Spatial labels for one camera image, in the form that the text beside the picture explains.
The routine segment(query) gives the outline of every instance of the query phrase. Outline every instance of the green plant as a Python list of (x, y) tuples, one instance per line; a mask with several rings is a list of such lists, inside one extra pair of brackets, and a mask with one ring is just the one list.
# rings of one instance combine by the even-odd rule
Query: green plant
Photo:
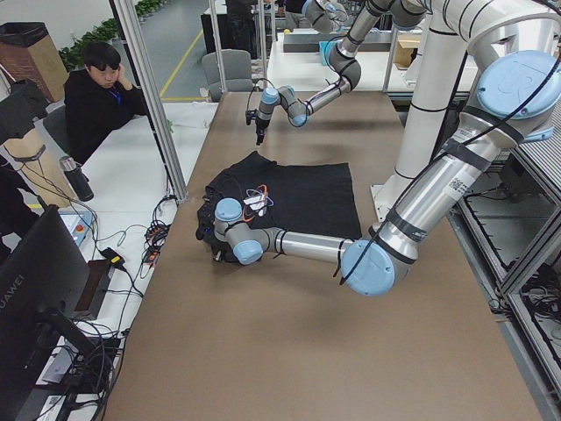
[[(137, 16), (143, 18), (160, 8), (163, 4), (162, 0), (140, 0), (135, 6)], [(65, 46), (59, 51), (59, 56), (64, 63), (67, 71), (75, 70), (83, 66), (82, 49), (90, 42), (106, 42), (115, 38), (117, 35), (117, 21), (114, 18), (104, 20), (99, 26), (95, 26), (92, 31), (84, 33), (84, 35), (74, 42), (71, 47)]]

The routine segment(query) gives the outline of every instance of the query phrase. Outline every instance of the yellow floor line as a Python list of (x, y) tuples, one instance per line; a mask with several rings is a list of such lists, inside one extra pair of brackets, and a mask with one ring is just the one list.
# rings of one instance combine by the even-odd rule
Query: yellow floor line
[(179, 97), (179, 98), (172, 98), (172, 97), (168, 97), (168, 98), (161, 98), (162, 103), (180, 103), (180, 102), (184, 102), (184, 101), (206, 101), (207, 98), (205, 96), (184, 96), (184, 97)]
[(175, 66), (174, 71), (172, 72), (171, 76), (169, 76), (169, 79), (167, 79), (166, 84), (164, 85), (164, 87), (161, 89), (160, 91), (160, 97), (163, 97), (166, 92), (167, 89), (169, 88), (169, 85), (172, 84), (172, 82), (174, 81), (175, 77), (177, 76), (177, 74), (179, 73), (181, 67), (183, 67), (183, 64), (185, 63), (185, 60), (188, 58), (189, 54), (191, 54), (191, 51), (193, 50), (193, 48), (195, 47), (195, 44), (197, 43), (197, 41), (199, 39), (201, 39), (202, 37), (202, 31), (199, 32), (199, 34), (196, 36), (195, 40), (191, 43), (191, 45), (189, 46), (187, 52), (183, 55), (183, 57), (181, 57), (180, 62), (177, 64), (177, 66)]

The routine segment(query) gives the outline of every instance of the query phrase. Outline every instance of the black bottle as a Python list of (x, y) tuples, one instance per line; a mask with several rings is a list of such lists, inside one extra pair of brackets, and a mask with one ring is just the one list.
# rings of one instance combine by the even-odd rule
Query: black bottle
[(83, 202), (93, 199), (94, 192), (91, 191), (80, 164), (77, 164), (71, 156), (63, 156), (59, 159), (59, 164), (78, 198)]

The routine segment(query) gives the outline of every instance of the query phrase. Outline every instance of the brown table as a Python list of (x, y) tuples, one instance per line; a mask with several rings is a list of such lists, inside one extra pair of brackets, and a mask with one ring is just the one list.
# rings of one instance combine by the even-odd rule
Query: brown table
[[(246, 100), (228, 94), (218, 108), (105, 419), (541, 419), (445, 220), (408, 277), (375, 298), (339, 287), (323, 262), (211, 259), (196, 210), (204, 186), (256, 147)], [(301, 129), (277, 111), (259, 152), (284, 165), (350, 162), (366, 233), (369, 186), (391, 174), (401, 134), (387, 97), (355, 92)]]

